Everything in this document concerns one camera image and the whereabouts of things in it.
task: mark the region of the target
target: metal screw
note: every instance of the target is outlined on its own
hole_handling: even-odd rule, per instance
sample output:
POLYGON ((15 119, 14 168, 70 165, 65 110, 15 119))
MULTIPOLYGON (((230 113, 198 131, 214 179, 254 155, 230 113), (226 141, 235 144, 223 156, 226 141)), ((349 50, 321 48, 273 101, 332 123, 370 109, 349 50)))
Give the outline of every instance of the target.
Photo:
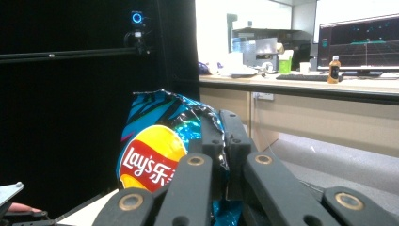
POLYGON ((270 164, 273 162, 273 158, 267 156, 267 155, 258 155, 255 157, 255 161, 260 163, 260 164, 270 164))

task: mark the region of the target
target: monitor screen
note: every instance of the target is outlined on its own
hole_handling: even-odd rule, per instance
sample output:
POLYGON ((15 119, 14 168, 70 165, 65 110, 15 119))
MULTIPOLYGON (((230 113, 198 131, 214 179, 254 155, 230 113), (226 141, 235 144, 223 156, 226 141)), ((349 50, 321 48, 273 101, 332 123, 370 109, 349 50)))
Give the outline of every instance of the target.
POLYGON ((319 34, 318 70, 338 56, 342 71, 399 71, 399 14, 321 24, 319 34))

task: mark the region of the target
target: white wall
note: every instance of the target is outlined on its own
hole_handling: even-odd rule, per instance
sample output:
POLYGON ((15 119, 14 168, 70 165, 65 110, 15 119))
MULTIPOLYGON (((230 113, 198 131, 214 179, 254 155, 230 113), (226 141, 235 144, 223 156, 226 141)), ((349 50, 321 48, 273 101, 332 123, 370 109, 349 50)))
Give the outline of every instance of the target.
POLYGON ((252 27, 291 29, 292 7, 267 0, 197 0, 200 62, 223 62, 229 52, 227 13, 250 20, 252 27))
POLYGON ((197 0, 197 48, 200 62, 218 62, 228 53, 227 0, 197 0))

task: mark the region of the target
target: floor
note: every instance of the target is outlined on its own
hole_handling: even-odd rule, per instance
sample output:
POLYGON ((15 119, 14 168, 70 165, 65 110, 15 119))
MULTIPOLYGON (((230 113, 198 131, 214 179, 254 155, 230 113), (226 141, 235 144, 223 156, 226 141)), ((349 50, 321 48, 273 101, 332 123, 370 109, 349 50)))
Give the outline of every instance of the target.
POLYGON ((269 147, 304 185, 346 186, 399 216, 399 158, 280 134, 269 147))

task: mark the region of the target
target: white object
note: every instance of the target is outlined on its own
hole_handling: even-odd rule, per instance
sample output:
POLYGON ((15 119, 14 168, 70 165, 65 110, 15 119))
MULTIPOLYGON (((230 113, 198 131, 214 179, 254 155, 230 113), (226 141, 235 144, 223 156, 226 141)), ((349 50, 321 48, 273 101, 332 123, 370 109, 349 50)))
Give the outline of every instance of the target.
POLYGON ((300 73, 303 73, 303 74, 309 73, 311 71, 310 62, 300 62, 299 70, 300 70, 300 73))
POLYGON ((260 100, 269 100, 269 101, 273 101, 274 100, 274 94, 273 93, 253 92, 252 96, 253 96, 253 98, 260 99, 260 100))

